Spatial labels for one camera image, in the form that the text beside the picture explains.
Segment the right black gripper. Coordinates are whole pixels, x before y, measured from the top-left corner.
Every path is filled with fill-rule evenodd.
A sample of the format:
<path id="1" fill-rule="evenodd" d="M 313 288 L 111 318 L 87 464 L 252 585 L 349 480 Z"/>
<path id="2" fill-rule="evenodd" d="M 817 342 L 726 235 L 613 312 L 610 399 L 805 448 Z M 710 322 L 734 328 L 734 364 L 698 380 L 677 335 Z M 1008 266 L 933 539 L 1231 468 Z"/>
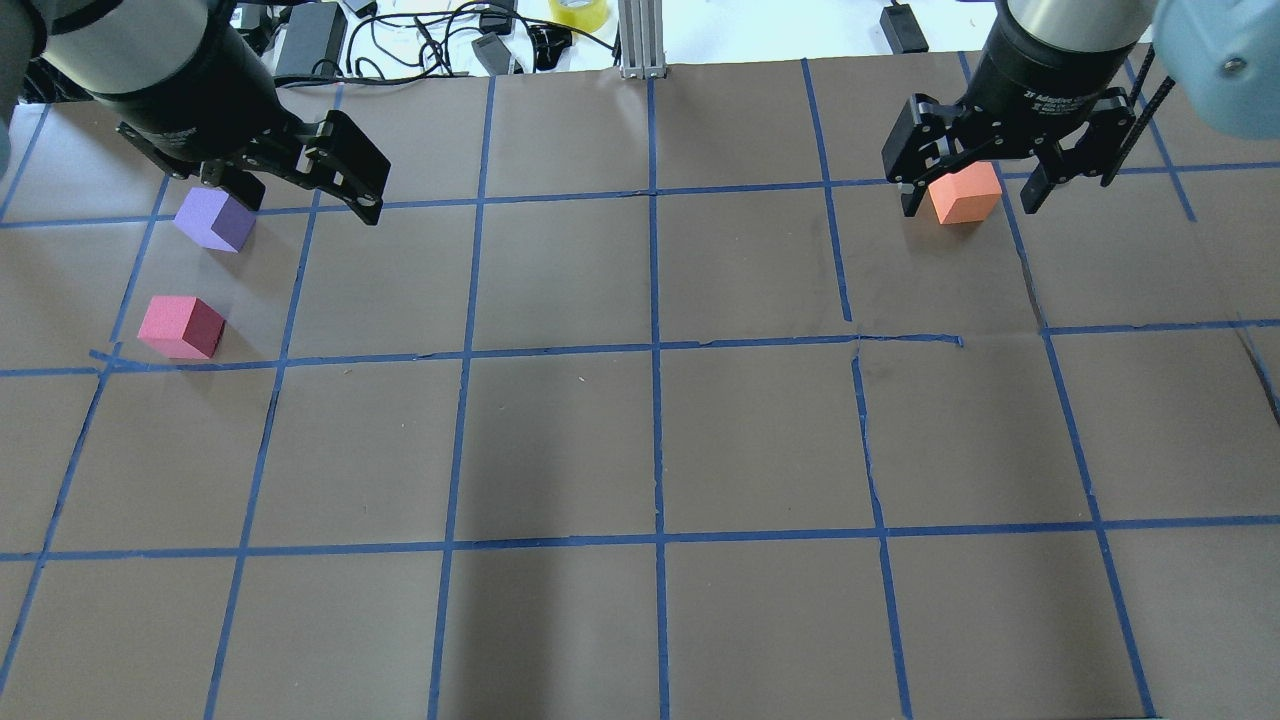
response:
<path id="1" fill-rule="evenodd" d="M 906 218 L 943 176 L 982 160 L 1037 158 L 1020 191 L 1034 214 L 1078 176 L 1105 184 L 1146 131 L 1135 83 L 1112 85 L 1148 20 L 996 20 L 957 104 L 913 95 L 881 151 Z"/>

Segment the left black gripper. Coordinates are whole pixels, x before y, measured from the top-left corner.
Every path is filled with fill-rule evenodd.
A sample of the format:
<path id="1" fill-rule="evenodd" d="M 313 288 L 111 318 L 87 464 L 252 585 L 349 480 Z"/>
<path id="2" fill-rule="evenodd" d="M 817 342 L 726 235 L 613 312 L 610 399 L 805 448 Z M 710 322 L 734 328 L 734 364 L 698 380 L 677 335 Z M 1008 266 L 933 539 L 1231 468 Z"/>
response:
<path id="1" fill-rule="evenodd" d="M 384 208 L 390 160 L 340 110 L 301 120 L 225 20 L 93 20 L 90 95 L 169 176 L 192 174 L 259 211 L 265 170 L 339 199 L 365 224 Z"/>

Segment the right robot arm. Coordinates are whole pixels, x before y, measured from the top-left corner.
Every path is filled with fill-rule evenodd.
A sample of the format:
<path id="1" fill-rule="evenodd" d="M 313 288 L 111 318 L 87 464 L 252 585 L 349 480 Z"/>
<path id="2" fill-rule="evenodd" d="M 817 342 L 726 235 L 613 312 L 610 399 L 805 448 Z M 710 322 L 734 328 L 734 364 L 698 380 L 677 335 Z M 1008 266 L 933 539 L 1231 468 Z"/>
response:
<path id="1" fill-rule="evenodd" d="M 882 150 L 914 217 L 932 184 L 979 161 L 1034 158 L 1038 211 L 1079 176 L 1114 182 L 1169 94 L 1219 133 L 1277 137 L 1275 1 L 998 1 L 956 102 L 914 94 Z"/>

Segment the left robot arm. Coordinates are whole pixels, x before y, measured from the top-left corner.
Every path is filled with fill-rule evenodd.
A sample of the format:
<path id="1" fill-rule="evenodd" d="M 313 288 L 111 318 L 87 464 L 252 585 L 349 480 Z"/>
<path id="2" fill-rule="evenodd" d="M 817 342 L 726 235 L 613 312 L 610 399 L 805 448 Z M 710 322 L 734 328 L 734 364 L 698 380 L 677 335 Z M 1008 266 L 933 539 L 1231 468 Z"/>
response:
<path id="1" fill-rule="evenodd" d="M 42 58 L 115 113 L 118 132 L 178 179 L 257 210 L 261 174 L 339 199 L 378 223 L 389 159 L 343 111 L 301 120 L 230 26 L 229 1 L 5 1 L 3 124 Z"/>

